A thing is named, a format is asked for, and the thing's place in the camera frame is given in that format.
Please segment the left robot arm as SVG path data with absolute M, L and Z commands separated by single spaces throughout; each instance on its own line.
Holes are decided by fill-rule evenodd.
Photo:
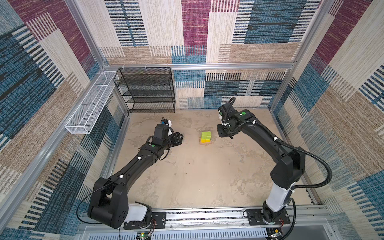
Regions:
M 76 216 L 85 224 L 92 224 L 82 220 L 79 208 L 87 198 L 90 198 L 87 216 L 95 220 L 94 224 L 104 224 L 113 229 L 119 228 L 129 212 L 128 192 L 136 180 L 153 164 L 159 161 L 164 151 L 183 143 L 184 136 L 173 133 L 162 140 L 160 145 L 147 142 L 140 147 L 137 155 L 116 174 L 109 178 L 99 178 L 93 191 L 81 200 L 77 206 Z

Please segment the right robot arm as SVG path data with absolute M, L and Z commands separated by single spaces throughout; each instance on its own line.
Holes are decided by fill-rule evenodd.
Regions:
M 219 137 L 233 138 L 238 133 L 244 133 L 260 145 L 276 164 L 270 173 L 273 187 L 261 211 L 262 219 L 266 224 L 275 224 L 279 220 L 295 189 L 321 188 L 332 180 L 333 172 L 324 160 L 301 147 L 294 147 L 284 142 L 250 111 L 238 112 L 225 104 L 218 109 L 218 112 L 221 121 L 217 125 Z M 321 183 L 298 184 L 305 173 L 306 157 L 313 158 L 325 168 L 327 176 Z

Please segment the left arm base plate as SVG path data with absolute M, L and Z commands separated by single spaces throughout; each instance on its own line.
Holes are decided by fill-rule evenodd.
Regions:
M 138 221 L 131 221 L 131 222 L 125 222 L 124 223 L 124 230 L 138 230 L 138 229 L 164 229 L 166 225 L 166 218 L 167 213 L 166 212 L 152 212 L 151 217 L 148 218 L 145 217 L 145 219 L 141 222 Z

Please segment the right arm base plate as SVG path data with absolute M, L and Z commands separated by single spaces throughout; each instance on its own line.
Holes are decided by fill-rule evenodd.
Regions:
M 246 218 L 250 226 L 263 225 L 289 225 L 291 220 L 286 209 L 279 212 L 273 212 L 269 209 L 247 209 L 245 211 Z

